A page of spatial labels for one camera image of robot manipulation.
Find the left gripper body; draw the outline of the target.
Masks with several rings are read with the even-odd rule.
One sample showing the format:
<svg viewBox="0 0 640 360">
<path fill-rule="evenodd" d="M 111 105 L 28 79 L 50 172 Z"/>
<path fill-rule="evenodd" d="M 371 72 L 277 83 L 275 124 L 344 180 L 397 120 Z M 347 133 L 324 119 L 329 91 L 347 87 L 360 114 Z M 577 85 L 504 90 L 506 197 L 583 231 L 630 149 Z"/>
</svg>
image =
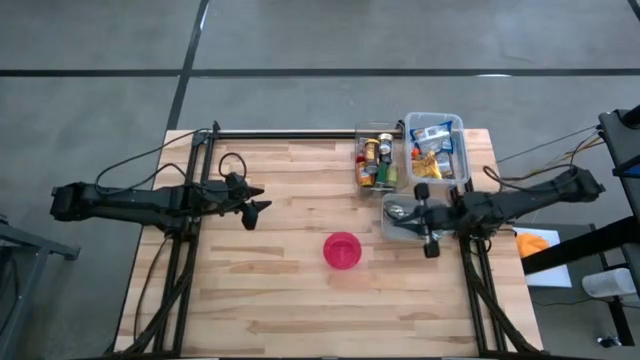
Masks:
<svg viewBox="0 0 640 360">
<path fill-rule="evenodd" d="M 244 228 L 246 230 L 254 230 L 260 211 L 255 211 L 249 207 L 253 197 L 246 196 L 245 187 L 229 191 L 222 180 L 205 181 L 203 185 L 205 206 L 201 214 L 223 217 L 230 212 L 234 214 L 242 213 L 241 222 Z"/>
</svg>

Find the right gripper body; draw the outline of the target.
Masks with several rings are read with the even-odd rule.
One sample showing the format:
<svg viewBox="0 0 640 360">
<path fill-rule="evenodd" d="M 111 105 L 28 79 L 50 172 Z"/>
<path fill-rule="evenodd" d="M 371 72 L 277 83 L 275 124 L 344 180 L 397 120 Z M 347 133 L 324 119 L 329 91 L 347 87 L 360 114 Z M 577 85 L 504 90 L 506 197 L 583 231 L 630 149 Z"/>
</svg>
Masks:
<svg viewBox="0 0 640 360">
<path fill-rule="evenodd" d="M 433 237 L 433 230 L 451 230 L 456 228 L 458 217 L 453 207 L 436 205 L 429 206 L 429 186 L 418 183 L 414 187 L 414 196 L 419 205 L 414 210 L 418 217 L 418 234 L 423 238 L 423 250 L 426 258 L 440 256 L 439 241 Z"/>
</svg>

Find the grey plastic tray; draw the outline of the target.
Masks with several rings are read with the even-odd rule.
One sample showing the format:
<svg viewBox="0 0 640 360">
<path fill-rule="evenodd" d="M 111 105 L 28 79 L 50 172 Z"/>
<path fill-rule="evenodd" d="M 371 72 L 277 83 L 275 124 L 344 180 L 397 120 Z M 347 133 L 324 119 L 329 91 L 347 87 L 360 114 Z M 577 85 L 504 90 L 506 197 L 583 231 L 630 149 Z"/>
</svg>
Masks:
<svg viewBox="0 0 640 360">
<path fill-rule="evenodd" d="M 433 230 L 430 235 L 419 235 L 411 231 L 397 228 L 394 226 L 394 224 L 389 222 L 385 216 L 384 204 L 389 201 L 401 204 L 403 207 L 411 210 L 419 205 L 419 202 L 412 195 L 388 193 L 382 197 L 381 231 L 386 239 L 394 241 L 426 243 L 430 240 L 439 241 L 442 238 L 450 236 L 453 233 L 452 230 Z"/>
</svg>

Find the pink plastic bowl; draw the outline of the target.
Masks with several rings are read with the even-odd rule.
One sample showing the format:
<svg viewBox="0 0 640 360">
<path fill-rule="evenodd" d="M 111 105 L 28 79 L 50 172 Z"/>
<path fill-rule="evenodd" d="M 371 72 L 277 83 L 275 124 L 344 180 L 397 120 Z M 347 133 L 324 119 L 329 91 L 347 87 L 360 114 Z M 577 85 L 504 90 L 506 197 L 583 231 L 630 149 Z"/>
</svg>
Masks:
<svg viewBox="0 0 640 360">
<path fill-rule="evenodd" d="M 355 267 L 361 260 L 362 246 L 359 239 L 348 232 L 331 234 L 323 245 L 323 257 L 327 264 L 338 270 Z"/>
</svg>

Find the furikake jar beige lid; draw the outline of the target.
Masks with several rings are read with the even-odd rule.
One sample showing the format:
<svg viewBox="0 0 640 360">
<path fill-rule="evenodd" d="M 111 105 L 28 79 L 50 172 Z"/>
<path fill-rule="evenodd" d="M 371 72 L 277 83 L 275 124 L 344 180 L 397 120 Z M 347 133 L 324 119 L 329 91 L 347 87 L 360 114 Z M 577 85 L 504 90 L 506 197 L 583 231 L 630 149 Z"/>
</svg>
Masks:
<svg viewBox="0 0 640 360">
<path fill-rule="evenodd" d="M 394 137 L 390 133 L 381 133 L 378 136 L 379 145 L 379 157 L 380 162 L 387 164 L 392 163 L 393 159 L 393 140 Z"/>
</svg>

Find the brown jar yellow lid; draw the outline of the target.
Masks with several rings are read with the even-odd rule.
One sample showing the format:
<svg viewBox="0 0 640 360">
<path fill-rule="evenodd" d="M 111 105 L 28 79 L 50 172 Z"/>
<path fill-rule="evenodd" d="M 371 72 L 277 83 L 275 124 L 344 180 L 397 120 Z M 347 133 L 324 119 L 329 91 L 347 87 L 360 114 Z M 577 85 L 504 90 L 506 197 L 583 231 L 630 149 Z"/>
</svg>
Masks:
<svg viewBox="0 0 640 360">
<path fill-rule="evenodd" d="M 379 168 L 379 141 L 374 138 L 367 138 L 364 145 L 365 171 L 369 174 L 376 174 Z"/>
</svg>

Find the deep clear plastic bin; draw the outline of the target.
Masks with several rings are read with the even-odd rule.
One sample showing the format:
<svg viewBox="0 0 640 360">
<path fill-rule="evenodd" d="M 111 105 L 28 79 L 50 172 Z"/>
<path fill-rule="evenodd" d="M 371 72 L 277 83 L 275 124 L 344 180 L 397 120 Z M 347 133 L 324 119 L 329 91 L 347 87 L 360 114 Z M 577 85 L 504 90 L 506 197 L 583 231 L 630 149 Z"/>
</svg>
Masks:
<svg viewBox="0 0 640 360">
<path fill-rule="evenodd" d="M 435 179 L 435 178 L 421 178 L 413 175 L 412 172 L 412 161 L 414 159 L 420 159 L 425 156 L 421 154 L 419 158 L 413 158 L 411 155 L 412 147 L 415 146 L 411 136 L 410 130 L 416 128 L 430 127 L 434 125 L 438 125 L 447 121 L 452 122 L 451 134 L 453 140 L 453 152 L 452 156 L 452 166 L 454 170 L 454 177 L 452 179 Z M 429 184 L 440 184 L 440 185 L 460 185 L 466 183 L 470 178 L 470 170 L 467 160 L 467 147 L 464 135 L 464 127 L 462 119 L 450 113 L 430 113 L 430 112 L 411 112 L 406 115 L 404 119 L 405 123 L 405 160 L 406 160 L 406 171 L 405 174 L 409 181 L 411 182 L 422 182 Z"/>
</svg>

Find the shallow clear plastic tray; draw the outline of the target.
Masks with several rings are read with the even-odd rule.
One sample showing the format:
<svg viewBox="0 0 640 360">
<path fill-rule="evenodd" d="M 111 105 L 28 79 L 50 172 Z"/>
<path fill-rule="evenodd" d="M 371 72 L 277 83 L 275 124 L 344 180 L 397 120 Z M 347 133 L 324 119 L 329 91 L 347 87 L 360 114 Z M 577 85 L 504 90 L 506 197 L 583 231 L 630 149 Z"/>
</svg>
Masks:
<svg viewBox="0 0 640 360">
<path fill-rule="evenodd" d="M 381 133 L 390 133 L 393 135 L 393 159 L 390 165 L 395 165 L 398 168 L 398 185 L 396 188 L 390 188 L 386 185 L 385 188 L 376 188 L 375 185 L 369 188 L 361 188 L 357 182 L 357 170 L 356 170 L 356 156 L 364 156 L 364 145 L 367 138 L 374 138 L 378 140 L 378 136 Z M 383 193 L 399 192 L 405 188 L 408 184 L 405 171 L 407 168 L 405 160 L 405 134 L 404 134 L 404 121 L 360 121 L 355 126 L 355 179 L 358 188 L 358 193 L 361 196 L 381 196 Z"/>
</svg>

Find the orange object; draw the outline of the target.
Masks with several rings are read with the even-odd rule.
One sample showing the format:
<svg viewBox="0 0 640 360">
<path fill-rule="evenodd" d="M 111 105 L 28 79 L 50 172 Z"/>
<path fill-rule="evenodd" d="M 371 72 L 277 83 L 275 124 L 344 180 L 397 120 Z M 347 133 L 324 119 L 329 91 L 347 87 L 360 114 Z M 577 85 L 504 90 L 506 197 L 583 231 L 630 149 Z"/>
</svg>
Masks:
<svg viewBox="0 0 640 360">
<path fill-rule="evenodd" d="M 521 258 L 529 257 L 550 247 L 549 242 L 544 238 L 528 233 L 518 234 L 516 243 Z"/>
</svg>

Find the white paper sheet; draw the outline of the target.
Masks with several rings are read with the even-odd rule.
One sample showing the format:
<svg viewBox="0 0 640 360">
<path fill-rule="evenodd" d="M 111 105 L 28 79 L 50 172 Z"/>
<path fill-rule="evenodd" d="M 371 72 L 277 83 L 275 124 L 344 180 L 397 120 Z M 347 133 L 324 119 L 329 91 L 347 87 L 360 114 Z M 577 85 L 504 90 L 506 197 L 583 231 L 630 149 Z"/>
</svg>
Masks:
<svg viewBox="0 0 640 360">
<path fill-rule="evenodd" d="M 535 229 L 526 227 L 515 227 L 518 237 L 536 236 L 544 239 L 549 246 L 555 246 L 560 243 L 559 233 L 556 230 Z M 556 287 L 571 288 L 572 281 L 566 265 L 557 266 L 548 270 L 526 275 L 527 285 L 530 287 Z"/>
</svg>

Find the black diagonal beam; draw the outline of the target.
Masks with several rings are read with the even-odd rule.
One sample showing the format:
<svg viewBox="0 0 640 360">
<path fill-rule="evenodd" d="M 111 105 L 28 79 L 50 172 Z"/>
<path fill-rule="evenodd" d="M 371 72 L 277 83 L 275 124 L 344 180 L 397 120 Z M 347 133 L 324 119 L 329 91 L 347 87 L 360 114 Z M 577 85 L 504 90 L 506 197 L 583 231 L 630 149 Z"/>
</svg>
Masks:
<svg viewBox="0 0 640 360">
<path fill-rule="evenodd" d="M 640 244 L 640 222 L 634 217 L 574 237 L 522 259 L 526 275 L 538 273 L 629 243 Z"/>
</svg>

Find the white rounded plastic part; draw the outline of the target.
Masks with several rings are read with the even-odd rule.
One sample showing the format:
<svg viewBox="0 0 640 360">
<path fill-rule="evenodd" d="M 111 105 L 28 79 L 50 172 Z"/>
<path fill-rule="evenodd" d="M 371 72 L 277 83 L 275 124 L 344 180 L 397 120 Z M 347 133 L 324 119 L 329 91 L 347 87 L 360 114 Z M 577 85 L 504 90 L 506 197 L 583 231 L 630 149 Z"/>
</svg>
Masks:
<svg viewBox="0 0 640 360">
<path fill-rule="evenodd" d="M 627 268 L 617 268 L 585 276 L 582 289 L 593 298 L 637 298 L 636 286 Z"/>
</svg>

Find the dark grey cart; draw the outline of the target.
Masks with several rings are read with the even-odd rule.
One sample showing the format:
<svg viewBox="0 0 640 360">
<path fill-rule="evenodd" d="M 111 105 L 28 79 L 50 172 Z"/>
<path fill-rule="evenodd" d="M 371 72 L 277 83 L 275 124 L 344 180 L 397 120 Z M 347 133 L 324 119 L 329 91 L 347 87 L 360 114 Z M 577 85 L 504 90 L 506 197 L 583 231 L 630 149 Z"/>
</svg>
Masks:
<svg viewBox="0 0 640 360">
<path fill-rule="evenodd" d="M 640 222 L 640 104 L 598 116 L 602 137 L 614 163 L 612 175 L 623 186 L 634 216 Z"/>
</svg>

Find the grey metal stand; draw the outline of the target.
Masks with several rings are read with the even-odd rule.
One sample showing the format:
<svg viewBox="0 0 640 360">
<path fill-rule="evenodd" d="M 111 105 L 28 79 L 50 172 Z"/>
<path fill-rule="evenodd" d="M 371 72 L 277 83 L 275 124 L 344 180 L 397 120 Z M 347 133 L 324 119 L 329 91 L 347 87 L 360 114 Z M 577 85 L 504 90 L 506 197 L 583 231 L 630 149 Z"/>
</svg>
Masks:
<svg viewBox="0 0 640 360">
<path fill-rule="evenodd" d="M 64 245 L 39 235 L 17 229 L 0 220 L 0 240 L 34 256 L 32 267 L 24 280 L 17 277 L 16 298 L 8 317 L 0 325 L 0 360 L 13 360 L 36 287 L 43 275 L 47 259 L 57 254 L 65 260 L 76 260 L 80 248 Z"/>
</svg>

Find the black aluminium table frame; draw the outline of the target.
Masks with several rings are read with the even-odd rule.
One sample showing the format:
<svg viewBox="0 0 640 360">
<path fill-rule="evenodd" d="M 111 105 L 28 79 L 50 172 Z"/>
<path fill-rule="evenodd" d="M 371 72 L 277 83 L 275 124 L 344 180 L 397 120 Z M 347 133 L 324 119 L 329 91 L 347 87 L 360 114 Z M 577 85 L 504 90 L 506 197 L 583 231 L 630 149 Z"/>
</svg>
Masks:
<svg viewBox="0 0 640 360">
<path fill-rule="evenodd" d="M 243 170 L 272 204 L 254 230 L 203 219 L 185 326 L 162 351 L 185 357 L 465 357 L 477 352 L 460 248 L 390 241 L 377 197 L 361 196 L 349 131 L 221 135 L 211 173 Z M 355 235 L 360 262 L 330 267 L 326 239 Z"/>
</svg>

